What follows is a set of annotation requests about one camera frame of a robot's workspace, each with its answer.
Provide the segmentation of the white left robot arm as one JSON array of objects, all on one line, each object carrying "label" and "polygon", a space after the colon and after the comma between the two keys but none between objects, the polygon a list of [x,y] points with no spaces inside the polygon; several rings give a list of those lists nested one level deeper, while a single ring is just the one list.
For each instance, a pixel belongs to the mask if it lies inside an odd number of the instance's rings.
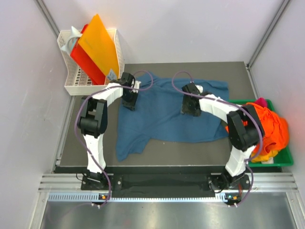
[{"label": "white left robot arm", "polygon": [[84,137],[88,154],[82,190],[103,190],[109,187],[108,177],[104,172],[106,162],[103,156],[103,136],[108,125],[108,106],[121,98],[122,105],[134,111],[140,83],[132,74],[124,72],[121,78],[110,81],[101,91],[82,98],[77,127]]}]

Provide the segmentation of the blue t shirt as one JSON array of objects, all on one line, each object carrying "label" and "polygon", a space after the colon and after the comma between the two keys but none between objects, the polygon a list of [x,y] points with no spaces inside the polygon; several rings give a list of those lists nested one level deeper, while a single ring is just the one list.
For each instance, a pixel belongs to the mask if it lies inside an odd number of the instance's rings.
[{"label": "blue t shirt", "polygon": [[199,117],[181,113],[182,88],[189,80],[160,78],[154,74],[138,77],[141,88],[135,110],[119,107],[116,157],[142,153],[150,139],[169,142],[200,143],[216,141],[228,136],[221,119],[203,112]]}]

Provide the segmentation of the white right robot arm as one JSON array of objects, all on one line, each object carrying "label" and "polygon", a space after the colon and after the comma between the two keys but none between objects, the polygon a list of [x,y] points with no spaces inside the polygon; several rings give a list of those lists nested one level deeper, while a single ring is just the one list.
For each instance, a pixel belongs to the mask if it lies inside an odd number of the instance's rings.
[{"label": "white right robot arm", "polygon": [[191,82],[182,87],[181,112],[192,116],[209,113],[227,124],[232,145],[230,157],[220,181],[212,184],[222,188],[235,188],[245,174],[255,147],[263,142],[264,129],[253,105],[237,105],[227,102]]}]

